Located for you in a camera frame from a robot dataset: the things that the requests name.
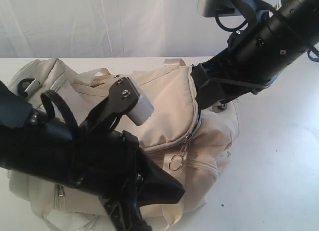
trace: white curtain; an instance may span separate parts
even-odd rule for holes
[[[214,55],[229,33],[198,15],[197,1],[0,0],[0,57]]]

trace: white table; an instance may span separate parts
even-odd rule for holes
[[[208,58],[184,58],[187,64]],[[0,80],[32,59],[0,59]],[[164,58],[65,58],[77,72],[147,71]],[[172,231],[319,230],[319,66],[301,58],[261,94],[239,99],[241,134],[233,161],[207,196]],[[0,171],[0,230],[46,231]]]

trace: beige fabric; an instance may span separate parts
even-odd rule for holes
[[[165,66],[156,70],[130,75],[149,97],[155,112],[141,126],[135,126],[124,116],[117,127],[119,131],[124,129],[136,135],[150,158],[185,187],[185,196],[178,204],[141,208],[144,218],[164,216],[168,225],[163,230],[174,225],[182,213],[205,204],[205,195],[231,159],[227,149],[239,132],[233,103],[223,112],[215,108],[203,110],[202,123],[183,153],[186,161],[181,169],[170,169],[172,158],[179,154],[187,135],[196,126],[198,105],[190,72],[191,68],[186,67],[182,60],[172,59],[166,60]],[[36,60],[28,64],[18,72],[9,89],[16,92],[18,82],[24,78],[39,79],[42,85],[29,99],[35,108],[41,108],[40,94],[47,89],[54,89],[70,106],[78,123],[108,95],[109,88],[118,79],[107,69],[78,75],[59,59]],[[56,197],[55,189],[53,183],[11,172],[10,190],[29,200],[32,210],[44,218],[49,226],[58,227],[57,230],[71,231],[70,227],[77,230],[79,227],[75,222],[78,222],[79,217],[71,218],[75,212],[106,215],[97,197],[64,188],[65,196],[60,199]],[[81,230],[92,229],[94,226],[85,226]]]

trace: metal key ring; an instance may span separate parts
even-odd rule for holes
[[[175,169],[175,170],[173,170],[172,168],[171,168],[171,163],[173,162],[173,160],[174,159],[176,159],[177,157],[180,157],[181,158],[181,163],[180,163],[180,165],[178,166],[178,168],[177,169]],[[170,162],[169,162],[169,169],[171,170],[171,171],[178,171],[178,170],[180,170],[181,169],[181,167],[183,166],[183,164],[184,164],[184,156],[183,155],[181,155],[181,154],[176,154],[175,156],[173,156],[172,158],[171,158],[171,160],[170,160]]]

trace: beige backpack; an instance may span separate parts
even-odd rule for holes
[[[183,213],[205,204],[205,195],[231,159],[227,149],[238,136],[232,102],[224,111],[215,107],[198,110],[191,69],[180,59],[170,59],[156,70],[129,75],[146,93],[155,111],[141,126],[123,117],[117,127],[137,136],[149,157],[185,187],[186,193],[178,204],[141,208],[144,218],[165,218],[167,224],[162,230],[178,222]],[[21,68],[8,87],[18,95],[18,83],[34,78],[38,83],[29,89],[28,102],[41,109],[40,94],[55,90],[80,124],[120,77],[106,68],[77,74],[59,59],[35,60]],[[10,190],[30,201],[33,212],[52,230],[113,230],[95,196],[15,171],[10,173]]]

